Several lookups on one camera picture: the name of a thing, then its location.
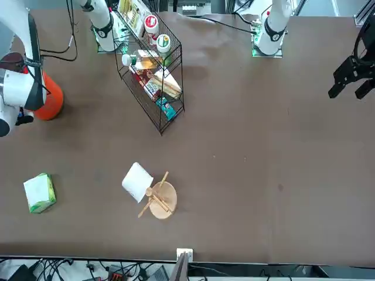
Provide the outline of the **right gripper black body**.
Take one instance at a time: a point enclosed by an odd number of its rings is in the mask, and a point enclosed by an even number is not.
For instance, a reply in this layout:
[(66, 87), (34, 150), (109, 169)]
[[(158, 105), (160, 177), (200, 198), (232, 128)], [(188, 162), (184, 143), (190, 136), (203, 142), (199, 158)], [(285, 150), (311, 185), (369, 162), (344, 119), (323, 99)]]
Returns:
[(21, 107), (19, 110), (15, 125), (19, 126), (23, 124), (28, 124), (28, 123), (33, 122), (33, 120), (34, 120), (33, 112), (28, 111), (27, 109), (24, 109)]

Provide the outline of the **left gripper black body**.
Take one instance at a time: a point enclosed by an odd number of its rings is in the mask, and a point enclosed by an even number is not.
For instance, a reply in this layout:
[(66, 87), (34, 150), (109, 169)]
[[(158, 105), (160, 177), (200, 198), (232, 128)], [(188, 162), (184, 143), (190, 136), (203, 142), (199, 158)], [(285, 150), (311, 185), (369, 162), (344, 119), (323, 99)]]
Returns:
[(356, 58), (356, 79), (374, 78), (374, 57)]

